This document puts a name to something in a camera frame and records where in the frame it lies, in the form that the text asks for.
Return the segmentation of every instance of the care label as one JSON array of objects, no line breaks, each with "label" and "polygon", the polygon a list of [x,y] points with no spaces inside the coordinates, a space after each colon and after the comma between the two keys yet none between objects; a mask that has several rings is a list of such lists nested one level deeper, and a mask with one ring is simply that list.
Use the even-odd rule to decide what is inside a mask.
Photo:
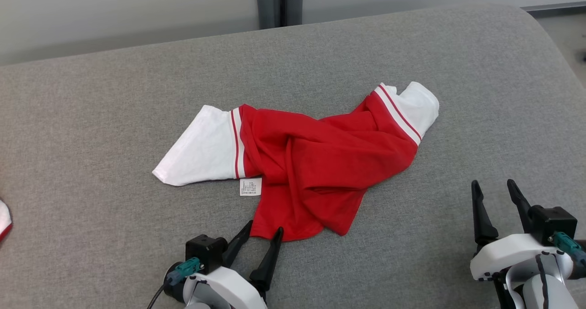
[{"label": "care label", "polygon": [[260,196],[262,178],[240,179],[241,196]]}]

